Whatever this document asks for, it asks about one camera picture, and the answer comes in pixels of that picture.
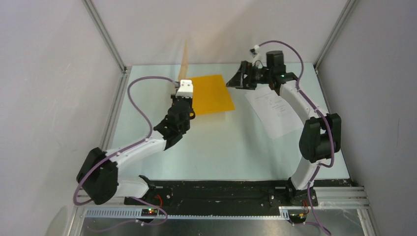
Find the yellow plastic folder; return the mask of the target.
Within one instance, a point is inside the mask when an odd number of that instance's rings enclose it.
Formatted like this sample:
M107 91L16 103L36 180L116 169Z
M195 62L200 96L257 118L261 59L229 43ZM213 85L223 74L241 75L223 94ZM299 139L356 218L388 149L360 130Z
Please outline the yellow plastic folder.
M193 105L195 115L208 115L233 111L235 109L231 95L220 74L187 78L189 67L188 42L185 41L178 80L190 80L193 85Z

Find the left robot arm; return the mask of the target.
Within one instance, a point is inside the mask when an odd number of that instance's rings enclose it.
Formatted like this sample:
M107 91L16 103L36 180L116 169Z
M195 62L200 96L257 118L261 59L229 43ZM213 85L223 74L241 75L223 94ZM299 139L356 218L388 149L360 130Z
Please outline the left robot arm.
M155 191L146 177L127 177L123 171L132 164L178 143L195 118L192 98L172 95L172 105L163 120L145 138L123 148L89 151L76 180L90 199L101 205L112 197L135 197L142 204L154 201Z

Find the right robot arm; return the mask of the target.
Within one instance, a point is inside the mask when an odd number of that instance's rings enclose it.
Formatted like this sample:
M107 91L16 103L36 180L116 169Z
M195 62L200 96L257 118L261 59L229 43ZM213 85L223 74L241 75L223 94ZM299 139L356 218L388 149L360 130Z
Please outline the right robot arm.
M286 185L286 200L299 205L312 190L320 167L334 165L334 155L341 148L341 117L325 113L300 87L300 76L286 71L284 54L275 50L266 53L266 65L258 66L260 53L250 49L252 62L242 61L236 74L226 83L227 87L254 90L258 84L266 84L283 98L303 123L299 140L302 158L295 173Z

